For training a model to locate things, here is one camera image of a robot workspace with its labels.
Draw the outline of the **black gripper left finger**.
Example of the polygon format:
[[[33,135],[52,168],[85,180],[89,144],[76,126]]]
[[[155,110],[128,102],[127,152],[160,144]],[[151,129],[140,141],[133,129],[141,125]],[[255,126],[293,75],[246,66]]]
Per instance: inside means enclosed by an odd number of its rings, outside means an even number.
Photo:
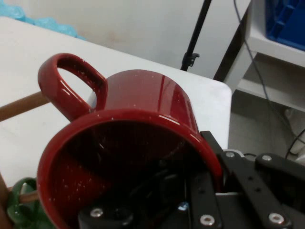
[[[81,229],[185,229],[188,203],[182,165],[152,162],[78,213]]]

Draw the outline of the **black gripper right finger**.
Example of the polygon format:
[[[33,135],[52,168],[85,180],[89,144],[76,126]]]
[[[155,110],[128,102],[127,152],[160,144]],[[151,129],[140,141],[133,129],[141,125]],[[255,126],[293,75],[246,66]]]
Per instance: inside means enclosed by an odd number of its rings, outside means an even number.
[[[223,150],[209,131],[204,141],[223,168],[220,189],[199,166],[189,177],[193,229],[302,229],[305,226],[305,168],[276,154],[253,161]]]

